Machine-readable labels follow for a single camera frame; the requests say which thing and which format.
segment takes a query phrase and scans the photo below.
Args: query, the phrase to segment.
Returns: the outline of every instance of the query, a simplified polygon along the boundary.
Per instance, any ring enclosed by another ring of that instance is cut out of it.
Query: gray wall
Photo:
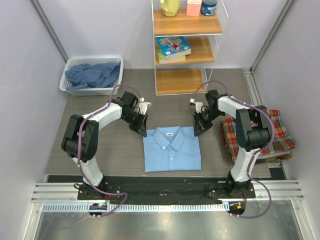
[[[289,175],[298,179],[320,238],[320,1],[298,0],[255,76],[269,108],[281,110],[296,141]]]
[[[64,62],[27,0],[0,1],[0,233],[20,240],[66,102]]]
[[[154,67],[151,1],[39,0],[69,57],[120,55],[134,69]],[[214,67],[251,67],[284,2],[224,0],[229,20]]]

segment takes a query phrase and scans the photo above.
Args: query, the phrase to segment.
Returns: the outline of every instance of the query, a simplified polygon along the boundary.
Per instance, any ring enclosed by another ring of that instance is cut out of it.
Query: floor
[[[242,69],[215,69],[211,80],[223,82],[234,97],[246,103],[251,102]],[[147,129],[193,126],[192,114],[195,110],[189,106],[192,95],[156,96],[153,69],[126,69],[123,72],[122,83],[134,86],[146,101],[152,102],[152,108],[148,109]],[[218,84],[211,83],[208,88],[217,89],[221,94],[225,93]],[[120,88],[117,96],[121,96],[124,91],[128,89]],[[46,174],[79,175],[77,165],[61,149],[67,123],[72,114],[83,115],[93,112],[108,100],[108,96],[68,96]],[[205,95],[199,93],[196,100],[206,102]],[[123,120],[114,121],[99,132],[96,153],[98,166],[106,176],[226,177],[233,164],[220,135],[219,120],[223,118],[216,119],[213,127],[199,137],[202,170],[145,173],[142,136],[130,131],[128,124]],[[268,165],[262,163],[254,166],[252,176],[269,178]]]

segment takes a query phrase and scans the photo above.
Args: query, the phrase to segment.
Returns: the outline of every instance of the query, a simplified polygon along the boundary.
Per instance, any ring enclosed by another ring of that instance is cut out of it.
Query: blue clothing
[[[192,126],[157,127],[146,134],[145,172],[201,170],[199,139]]]
[[[72,83],[72,86],[65,89],[111,88],[119,79],[120,64],[120,62],[108,62],[75,65],[65,71],[66,79]]]

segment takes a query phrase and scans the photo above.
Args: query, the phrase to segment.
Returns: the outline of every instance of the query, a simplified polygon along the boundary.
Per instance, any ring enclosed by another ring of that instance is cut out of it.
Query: wooden shelf
[[[204,83],[199,68],[157,70],[156,94],[187,94],[193,93]],[[206,91],[203,86],[198,92]]]
[[[179,9],[174,17],[167,17],[162,9],[153,10],[155,36],[222,34],[217,14],[212,16],[187,16],[186,8]]]
[[[172,64],[211,63],[215,61],[208,37],[187,37],[186,40],[190,44],[191,54],[186,55],[184,61],[159,63],[157,50],[155,49],[155,64],[157,66],[162,66]]]

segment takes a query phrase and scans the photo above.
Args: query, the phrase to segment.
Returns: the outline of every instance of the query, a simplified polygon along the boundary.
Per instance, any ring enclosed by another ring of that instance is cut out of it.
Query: yellow bottle
[[[174,17],[178,13],[180,0],[160,0],[160,6],[164,15]]]

